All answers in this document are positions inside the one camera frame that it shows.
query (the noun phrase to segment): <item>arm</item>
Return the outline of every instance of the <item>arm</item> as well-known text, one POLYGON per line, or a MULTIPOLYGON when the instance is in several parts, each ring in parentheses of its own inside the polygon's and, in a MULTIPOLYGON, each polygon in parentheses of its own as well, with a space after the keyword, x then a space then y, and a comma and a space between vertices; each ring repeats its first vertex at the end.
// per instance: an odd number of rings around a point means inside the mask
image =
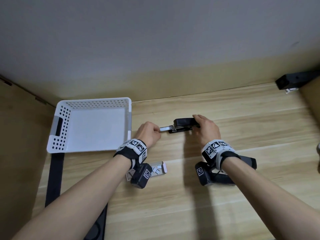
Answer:
MULTIPOLYGON (((150 148, 160 137, 160 128, 146 122, 134 138, 150 148)), ((131 160, 116 155, 31 219, 13 239, 83 239, 130 166, 131 160)))
MULTIPOLYGON (((201 128, 194 128, 201 146, 221 139, 218 126, 194 115, 201 128)), ((298 198, 261 176, 237 157, 222 162, 228 174, 277 240, 319 239, 320 214, 298 198)))

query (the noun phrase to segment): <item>basket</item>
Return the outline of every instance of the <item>basket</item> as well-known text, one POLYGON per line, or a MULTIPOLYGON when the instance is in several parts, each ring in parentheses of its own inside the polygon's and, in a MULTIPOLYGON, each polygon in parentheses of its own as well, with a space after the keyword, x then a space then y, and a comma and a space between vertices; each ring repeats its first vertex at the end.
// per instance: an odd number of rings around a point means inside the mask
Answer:
POLYGON ((54 113, 47 151, 116 150, 130 138, 130 98, 63 100, 54 113))

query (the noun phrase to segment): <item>white wall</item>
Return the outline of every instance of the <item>white wall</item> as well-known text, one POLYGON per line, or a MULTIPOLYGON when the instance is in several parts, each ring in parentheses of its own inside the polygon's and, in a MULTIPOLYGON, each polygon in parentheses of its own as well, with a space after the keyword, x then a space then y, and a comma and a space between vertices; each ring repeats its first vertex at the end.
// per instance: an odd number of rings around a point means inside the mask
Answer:
POLYGON ((320 0, 1 0, 0 74, 32 90, 44 83, 121 80, 133 72, 312 50, 320 48, 319 5, 320 0))

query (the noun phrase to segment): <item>wristband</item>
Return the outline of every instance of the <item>wristband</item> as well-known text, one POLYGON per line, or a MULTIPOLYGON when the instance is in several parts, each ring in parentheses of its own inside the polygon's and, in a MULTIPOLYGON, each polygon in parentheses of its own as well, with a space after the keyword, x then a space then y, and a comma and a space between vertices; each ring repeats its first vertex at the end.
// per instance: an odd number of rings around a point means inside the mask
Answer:
POLYGON ((143 141, 138 139, 127 140, 121 146, 119 146, 113 157, 115 157, 116 155, 122 155, 130 159, 130 169, 133 169, 142 164, 144 160, 146 160, 147 146, 143 141))
POLYGON ((232 157, 240 158, 239 155, 235 153, 236 151, 223 140, 212 140, 208 142, 203 148, 202 156, 207 161, 209 166, 215 167, 219 171, 225 173, 221 169, 221 163, 224 161, 224 159, 229 157, 226 156, 228 155, 226 152, 232 152, 232 157))

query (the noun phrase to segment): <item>wooden table surface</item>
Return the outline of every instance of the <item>wooden table surface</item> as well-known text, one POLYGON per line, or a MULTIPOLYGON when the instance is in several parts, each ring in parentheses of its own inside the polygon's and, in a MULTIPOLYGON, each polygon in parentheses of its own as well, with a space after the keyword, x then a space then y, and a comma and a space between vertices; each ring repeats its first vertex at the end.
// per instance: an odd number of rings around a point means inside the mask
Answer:
MULTIPOLYGON (((132 130, 145 121, 163 127, 192 114, 214 120, 238 154, 257 159, 259 173, 320 209, 320 133, 298 92, 285 94, 265 83, 137 101, 132 103, 132 130)), ((150 178, 144 189, 123 180, 109 201, 105 239, 273 239, 236 186, 200 185, 194 169, 202 159, 200 150, 191 131, 162 133, 146 161, 165 161, 168 173, 150 178)), ((67 153, 61 191, 113 153, 67 153)), ((48 156, 33 215, 44 207, 49 165, 48 156)))

